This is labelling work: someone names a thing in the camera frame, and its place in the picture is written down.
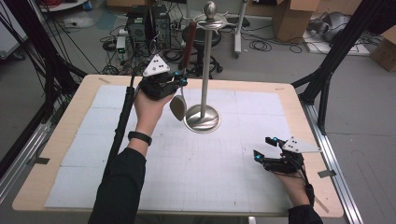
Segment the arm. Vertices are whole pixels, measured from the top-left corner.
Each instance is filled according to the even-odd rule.
[[[140,91],[134,108],[137,115],[136,132],[151,136],[163,113],[163,106],[172,95],[160,101],[150,100]],[[111,163],[111,174],[99,186],[89,223],[134,223],[140,193],[146,173],[149,144],[132,138]]]
[[[276,174],[289,195],[293,207],[289,209],[289,224],[321,224],[320,216],[309,204],[305,193],[305,183],[300,176]]]

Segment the stand base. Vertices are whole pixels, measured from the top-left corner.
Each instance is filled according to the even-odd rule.
[[[220,126],[220,114],[210,105],[205,108],[205,115],[201,118],[201,105],[194,105],[187,110],[184,123],[195,133],[211,133]]]

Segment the table surface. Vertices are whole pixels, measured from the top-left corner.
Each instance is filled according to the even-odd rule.
[[[60,164],[64,155],[73,143],[78,127],[83,121],[92,101],[102,85],[128,86],[130,77],[113,77],[104,75],[86,76],[81,83],[72,102],[66,111],[40,157],[49,158],[48,164],[35,164],[26,178],[20,192],[14,200],[13,208],[18,211],[54,211],[45,207],[50,195]],[[201,89],[202,80],[189,79],[189,89]],[[295,89],[290,84],[260,83],[241,81],[209,80],[209,89],[233,91],[262,91],[277,93],[291,135],[316,145],[315,137],[306,120]],[[329,177],[320,178],[318,172],[326,170],[324,161],[319,153],[304,154],[305,167],[310,182],[315,187],[315,210],[322,217],[341,217],[344,210],[338,199],[332,181]],[[81,211],[81,209],[56,209],[61,211]]]

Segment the handle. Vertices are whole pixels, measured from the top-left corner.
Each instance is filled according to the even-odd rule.
[[[189,66],[192,44],[194,43],[196,31],[197,31],[197,23],[195,21],[190,21],[189,31],[187,34],[186,48],[184,48],[183,68],[187,68]]]

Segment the hand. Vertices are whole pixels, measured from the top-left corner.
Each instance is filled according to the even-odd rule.
[[[137,115],[136,131],[152,135],[158,120],[163,114],[163,106],[173,98],[173,94],[159,101],[151,100],[145,93],[139,91],[134,100]]]
[[[299,174],[274,174],[279,178],[280,182],[282,182],[294,207],[309,204],[308,196],[306,196],[305,193],[305,182],[301,179]]]

